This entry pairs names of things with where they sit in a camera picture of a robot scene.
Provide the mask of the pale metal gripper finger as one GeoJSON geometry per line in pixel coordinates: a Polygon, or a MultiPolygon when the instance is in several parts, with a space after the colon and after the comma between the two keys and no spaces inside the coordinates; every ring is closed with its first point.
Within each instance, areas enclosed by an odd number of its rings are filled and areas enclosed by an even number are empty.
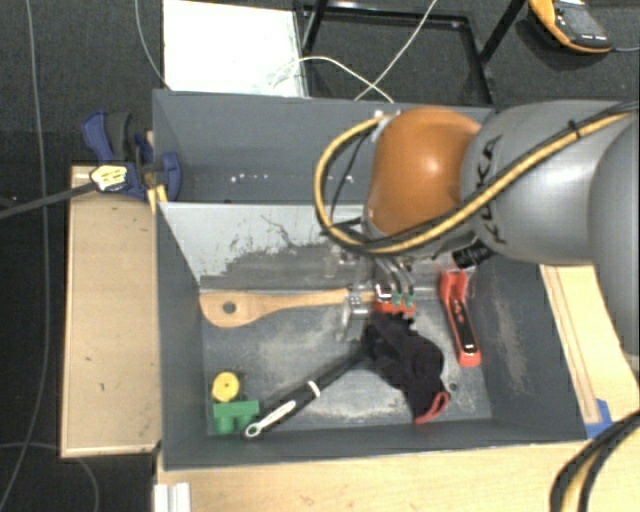
{"type": "Polygon", "coordinates": [[[346,280],[350,273],[348,254],[344,251],[329,252],[324,257],[324,278],[331,281],[346,280]]]}
{"type": "Polygon", "coordinates": [[[341,316],[341,341],[347,342],[358,333],[361,323],[371,309],[370,293],[349,293],[343,301],[341,316]]]}

